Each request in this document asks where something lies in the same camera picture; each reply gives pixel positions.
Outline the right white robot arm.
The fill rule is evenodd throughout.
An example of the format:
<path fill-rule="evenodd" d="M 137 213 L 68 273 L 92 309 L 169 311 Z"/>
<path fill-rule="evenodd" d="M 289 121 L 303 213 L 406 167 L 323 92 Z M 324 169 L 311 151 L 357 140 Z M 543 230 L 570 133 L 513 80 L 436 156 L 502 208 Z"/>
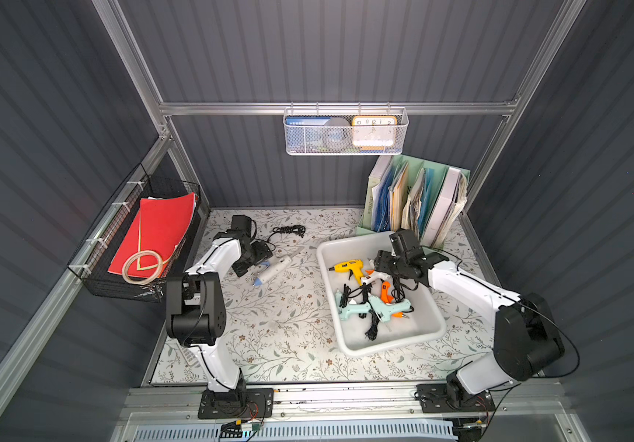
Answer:
<path fill-rule="evenodd" d="M 377 271 L 456 298 L 494 327 L 492 349 L 446 378 L 450 401 L 468 401 L 485 390 L 526 381 L 564 356 L 564 333 L 542 297 L 497 287 L 440 252 L 425 252 L 410 230 L 400 229 L 389 239 L 392 250 L 377 254 Z"/>

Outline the yellow hot glue gun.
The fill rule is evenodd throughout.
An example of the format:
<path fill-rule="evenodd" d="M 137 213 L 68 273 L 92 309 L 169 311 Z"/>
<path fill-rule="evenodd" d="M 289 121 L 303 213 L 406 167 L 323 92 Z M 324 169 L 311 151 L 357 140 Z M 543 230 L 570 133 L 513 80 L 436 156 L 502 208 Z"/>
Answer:
<path fill-rule="evenodd" d="M 329 271 L 337 272 L 340 274 L 347 273 L 354 276 L 358 285 L 361 285 L 361 279 L 363 278 L 363 261 L 361 260 L 349 260 L 342 263 L 337 263 L 329 268 Z"/>

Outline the white glue gun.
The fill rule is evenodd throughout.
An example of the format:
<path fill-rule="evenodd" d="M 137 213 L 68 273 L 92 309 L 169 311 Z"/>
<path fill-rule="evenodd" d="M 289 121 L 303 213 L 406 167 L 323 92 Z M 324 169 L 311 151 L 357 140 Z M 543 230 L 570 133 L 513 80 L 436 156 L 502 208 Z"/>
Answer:
<path fill-rule="evenodd" d="M 379 272 L 379 271 L 376 271 L 376 270 L 368 270 L 366 272 L 366 276 L 363 276 L 359 280 L 359 284 L 360 285 L 371 285 L 376 280 L 381 280 L 382 282 L 387 282 L 389 284 L 392 284 L 392 282 L 393 282 L 393 278 L 392 278 L 392 276 L 390 276 L 390 274 L 387 274 L 387 273 L 384 273 L 384 272 Z"/>
<path fill-rule="evenodd" d="M 273 257 L 267 262 L 265 270 L 263 270 L 263 272 L 256 277 L 256 280 L 254 280 L 254 286 L 259 287 L 260 285 L 264 285 L 272 278 L 285 271 L 291 263 L 292 258 L 290 256 Z"/>

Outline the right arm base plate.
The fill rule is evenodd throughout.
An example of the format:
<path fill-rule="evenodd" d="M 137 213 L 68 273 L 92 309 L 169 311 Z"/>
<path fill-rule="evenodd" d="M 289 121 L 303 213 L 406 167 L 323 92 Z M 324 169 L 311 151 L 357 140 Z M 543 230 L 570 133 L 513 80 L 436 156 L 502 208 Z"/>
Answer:
<path fill-rule="evenodd" d="M 495 403 L 488 393 L 473 395 L 450 383 L 418 384 L 414 397 L 424 414 L 487 414 L 495 410 Z"/>

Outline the mint green glue gun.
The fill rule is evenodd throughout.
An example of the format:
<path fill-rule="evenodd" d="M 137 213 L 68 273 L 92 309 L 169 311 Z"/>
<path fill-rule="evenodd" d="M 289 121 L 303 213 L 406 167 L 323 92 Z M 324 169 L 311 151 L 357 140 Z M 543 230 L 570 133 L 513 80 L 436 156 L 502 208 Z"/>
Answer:
<path fill-rule="evenodd" d="M 343 303 L 343 300 L 346 300 L 345 294 L 339 290 L 335 291 L 335 303 L 337 304 L 337 313 L 339 319 L 342 320 L 342 322 L 349 320 L 354 315 L 358 315 L 361 318 L 364 318 L 372 311 L 372 307 L 369 303 L 349 304 Z"/>

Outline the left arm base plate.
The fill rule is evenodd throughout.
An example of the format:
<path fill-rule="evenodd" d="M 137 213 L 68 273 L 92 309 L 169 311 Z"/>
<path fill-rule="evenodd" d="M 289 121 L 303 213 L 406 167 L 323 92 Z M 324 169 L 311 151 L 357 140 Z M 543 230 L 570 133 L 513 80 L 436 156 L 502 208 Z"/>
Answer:
<path fill-rule="evenodd" d="M 265 419 L 272 416 L 275 391 L 271 388 L 247 388 L 240 385 L 230 392 L 202 393 L 197 418 L 216 419 Z"/>

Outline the orange hot glue gun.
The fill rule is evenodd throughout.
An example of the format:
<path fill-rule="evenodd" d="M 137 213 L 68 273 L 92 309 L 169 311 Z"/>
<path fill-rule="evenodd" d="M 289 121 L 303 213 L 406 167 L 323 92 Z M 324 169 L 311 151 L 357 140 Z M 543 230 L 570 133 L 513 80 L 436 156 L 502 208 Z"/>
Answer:
<path fill-rule="evenodd" d="M 391 295 L 392 284 L 387 282 L 383 282 L 381 285 L 381 296 L 380 300 L 383 303 L 384 308 L 388 310 L 387 313 L 381 313 L 380 319 L 386 320 L 387 322 L 391 320 L 392 317 L 403 318 L 404 313 L 402 311 L 398 311 L 396 309 L 397 301 L 394 296 Z"/>

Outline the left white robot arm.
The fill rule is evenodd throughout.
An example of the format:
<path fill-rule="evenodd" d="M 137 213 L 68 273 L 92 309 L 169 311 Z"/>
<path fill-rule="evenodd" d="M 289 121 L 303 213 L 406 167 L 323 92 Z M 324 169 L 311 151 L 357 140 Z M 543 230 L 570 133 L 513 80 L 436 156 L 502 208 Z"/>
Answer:
<path fill-rule="evenodd" d="M 243 276 L 271 256 L 270 248 L 256 239 L 254 220 L 234 215 L 230 227 L 215 235 L 194 264 L 167 279 L 167 335 L 202 368 L 212 392 L 235 392 L 243 381 L 223 340 L 229 315 L 222 280 L 230 270 Z"/>

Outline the white plastic storage box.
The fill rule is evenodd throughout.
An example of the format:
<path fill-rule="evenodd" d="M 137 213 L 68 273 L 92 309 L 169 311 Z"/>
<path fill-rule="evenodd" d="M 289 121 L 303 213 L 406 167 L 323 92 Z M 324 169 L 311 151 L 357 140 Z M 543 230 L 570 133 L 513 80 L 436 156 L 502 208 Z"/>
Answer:
<path fill-rule="evenodd" d="M 446 322 L 436 305 L 431 291 L 413 281 L 405 281 L 401 287 L 392 282 L 391 295 L 397 302 L 409 300 L 412 309 L 403 318 L 392 317 L 390 322 L 381 322 L 371 311 L 364 318 L 358 315 L 342 322 L 337 313 L 335 291 L 342 291 L 343 303 L 368 303 L 369 296 L 380 298 L 381 280 L 371 285 L 358 285 L 354 276 L 329 271 L 337 263 L 349 260 L 363 261 L 363 276 L 374 270 L 373 260 L 380 250 L 391 252 L 389 234 L 378 233 L 366 236 L 327 241 L 317 248 L 327 301 L 335 325 L 337 344 L 348 357 L 366 357 L 387 350 L 439 340 L 446 332 Z"/>

